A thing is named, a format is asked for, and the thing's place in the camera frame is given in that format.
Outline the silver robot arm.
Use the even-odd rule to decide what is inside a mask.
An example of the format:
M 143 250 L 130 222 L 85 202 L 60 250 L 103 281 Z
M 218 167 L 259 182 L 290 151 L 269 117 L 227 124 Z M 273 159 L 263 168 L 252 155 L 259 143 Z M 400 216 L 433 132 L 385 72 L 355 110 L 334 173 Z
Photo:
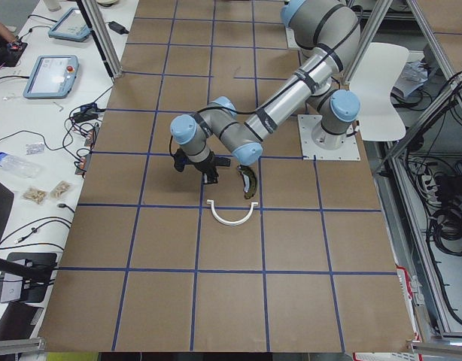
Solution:
M 360 110 L 350 91 L 332 93 L 331 77 L 341 72 L 355 57 L 360 40 L 356 13 L 339 1 L 291 1 L 281 9 L 283 24 L 292 29 L 307 60 L 270 99 L 251 112 L 243 123 L 238 111 L 225 96 L 203 109 L 177 116 L 170 132 L 179 148 L 173 154 L 174 167 L 182 172 L 194 166 L 205 184 L 218 182 L 217 167 L 230 162 L 214 155 L 207 144 L 216 136 L 241 165 L 252 165 L 262 155 L 262 143 L 304 103 L 325 102 L 325 115 L 342 126 L 330 127 L 330 134 L 342 134 Z

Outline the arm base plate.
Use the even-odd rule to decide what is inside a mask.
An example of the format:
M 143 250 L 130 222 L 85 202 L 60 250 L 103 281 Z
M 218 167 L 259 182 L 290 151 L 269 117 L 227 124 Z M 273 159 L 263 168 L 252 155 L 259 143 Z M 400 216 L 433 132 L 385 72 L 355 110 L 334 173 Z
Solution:
M 360 161 L 360 152 L 352 125 L 344 134 L 331 135 L 322 128 L 322 116 L 298 116 L 303 159 L 317 161 Z
M 287 47 L 291 50 L 300 50 L 300 46 L 296 42 L 294 31 L 290 28 L 285 29 L 285 35 L 287 40 Z

